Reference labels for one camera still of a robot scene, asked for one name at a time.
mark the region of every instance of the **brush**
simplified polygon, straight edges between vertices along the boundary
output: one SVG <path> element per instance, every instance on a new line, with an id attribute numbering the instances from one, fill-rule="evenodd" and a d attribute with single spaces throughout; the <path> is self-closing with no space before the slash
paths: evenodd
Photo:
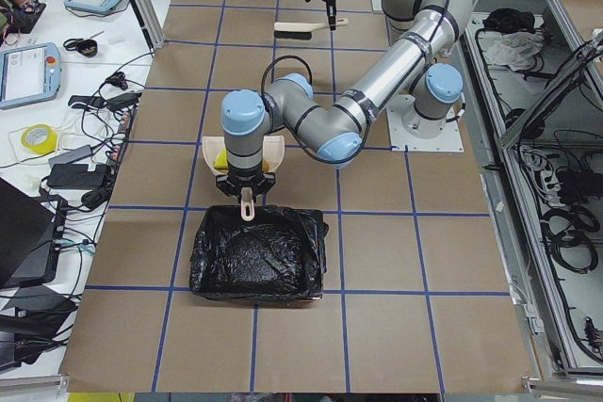
<path id="1" fill-rule="evenodd" d="M 348 19 L 338 19 L 337 27 L 348 25 Z M 329 28 L 328 23 L 274 23 L 274 38 L 286 40 L 310 40 L 312 32 Z"/>

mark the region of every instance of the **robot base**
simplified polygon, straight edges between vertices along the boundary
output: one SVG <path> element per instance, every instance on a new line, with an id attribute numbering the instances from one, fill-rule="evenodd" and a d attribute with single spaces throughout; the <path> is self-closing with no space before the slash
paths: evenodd
<path id="1" fill-rule="evenodd" d="M 389 141 L 394 151 L 431 152 L 431 153 L 462 153 L 463 141 L 459 126 L 455 122 L 447 122 L 442 132 L 435 138 L 420 138 L 411 134 L 402 120 L 406 112 L 413 108 L 415 98 L 409 95 L 397 95 L 387 103 L 387 125 Z M 448 117 L 454 117 L 450 110 Z"/>

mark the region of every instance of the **white desk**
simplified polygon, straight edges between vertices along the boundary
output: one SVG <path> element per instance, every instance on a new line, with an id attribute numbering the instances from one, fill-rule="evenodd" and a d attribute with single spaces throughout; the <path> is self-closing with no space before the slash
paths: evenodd
<path id="1" fill-rule="evenodd" d="M 19 42 L 12 46 L 3 44 L 1 49 L 23 47 L 36 42 L 54 42 L 61 51 L 61 86 L 56 99 L 52 101 L 25 105 L 10 110 L 0 110 L 0 137 L 5 142 L 5 145 L 0 147 L 0 166 L 9 165 L 16 161 L 8 140 L 10 132 L 38 123 L 55 127 L 72 123 L 72 121 L 79 124 L 81 110 L 69 108 L 67 105 L 69 98 L 75 94 L 92 94 L 105 78 L 115 72 L 123 63 L 149 51 L 131 6 L 128 7 L 127 11 L 105 18 L 78 18 L 63 7 L 63 0 L 42 1 L 47 4 L 47 8 L 36 24 L 34 32 L 29 35 L 22 35 Z M 170 1 L 153 0 L 155 12 L 161 24 L 165 21 Z M 96 38 L 99 43 L 99 54 L 93 58 L 86 58 L 75 52 L 66 52 L 62 48 L 62 42 L 66 39 L 85 38 L 101 30 L 104 30 L 105 33 Z M 151 63 L 152 59 L 147 56 L 137 60 L 135 64 L 128 65 L 123 71 L 128 79 L 144 84 Z M 130 84 L 130 89 L 139 90 L 139 87 Z M 121 93 L 122 91 L 119 88 L 111 86 L 103 89 L 103 94 L 106 97 Z M 99 126 L 100 122 L 96 122 L 92 118 L 86 120 L 86 130 L 88 132 L 98 130 Z M 70 137 L 69 140 L 72 146 L 73 143 L 83 144 L 88 142 L 94 144 L 93 140 L 83 137 Z M 47 158 L 41 158 L 40 161 L 26 162 L 9 169 L 0 169 L 0 177 L 17 186 L 28 195 L 36 196 L 40 180 L 47 176 L 50 171 L 47 163 L 44 163 L 45 160 Z M 77 205 L 83 192 L 61 190 L 57 193 L 70 201 L 70 204 Z M 103 210 L 104 206 L 101 206 L 90 214 L 69 214 L 68 224 L 71 218 L 92 217 L 102 214 Z M 71 226 L 82 233 L 93 234 L 99 226 L 99 218 L 91 218 Z M 64 236 L 74 241 L 81 240 L 81 237 L 71 232 L 65 233 Z M 81 294 L 84 289 L 92 260 L 92 257 L 87 253 L 83 253 L 82 256 L 82 275 L 74 291 L 76 294 Z M 80 255 L 76 249 L 63 251 L 58 260 L 57 276 L 47 286 L 59 293 L 70 293 L 75 284 L 79 260 Z M 5 296 L 12 293 L 14 291 L 2 292 Z M 0 306 L 4 306 L 4 304 L 5 301 L 0 300 Z M 70 315 L 63 327 L 71 325 L 73 319 L 74 314 Z M 42 353 L 34 364 L 24 364 L 19 368 L 4 372 L 0 374 L 0 379 L 56 375 L 64 352 L 65 347 L 60 347 L 54 351 Z"/>

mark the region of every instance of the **yellow tape roll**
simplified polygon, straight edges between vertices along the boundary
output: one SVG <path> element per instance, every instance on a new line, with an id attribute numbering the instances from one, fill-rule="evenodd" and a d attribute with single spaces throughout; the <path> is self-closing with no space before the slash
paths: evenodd
<path id="1" fill-rule="evenodd" d="M 25 129 L 21 136 L 21 144 L 29 151 L 44 155 L 57 148 L 57 133 L 46 124 L 35 124 Z"/>

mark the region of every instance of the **blue joint cap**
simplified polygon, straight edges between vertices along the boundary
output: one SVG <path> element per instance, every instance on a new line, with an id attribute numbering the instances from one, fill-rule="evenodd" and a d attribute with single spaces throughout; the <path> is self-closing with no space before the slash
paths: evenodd
<path id="1" fill-rule="evenodd" d="M 279 77 L 276 80 L 290 80 L 291 82 L 295 82 L 300 87 L 303 88 L 305 94 L 308 95 L 308 98 L 312 99 L 314 97 L 314 91 L 312 90 L 312 86 L 308 84 L 308 81 L 301 74 L 297 74 L 296 72 L 292 72 L 291 74 L 287 74 L 283 77 Z"/>
<path id="2" fill-rule="evenodd" d="M 222 100 L 222 128 L 231 136 L 246 136 L 266 115 L 260 95 L 250 89 L 231 91 Z"/>
<path id="3" fill-rule="evenodd" d="M 463 77 L 453 66 L 436 63 L 427 70 L 427 88 L 438 101 L 454 104 L 463 92 Z"/>
<path id="4" fill-rule="evenodd" d="M 337 161 L 350 157 L 362 145 L 361 137 L 355 132 L 346 132 L 340 136 L 331 138 L 322 145 L 317 152 L 317 156 L 324 160 Z M 342 169 L 350 162 L 343 164 L 331 164 L 336 169 Z"/>

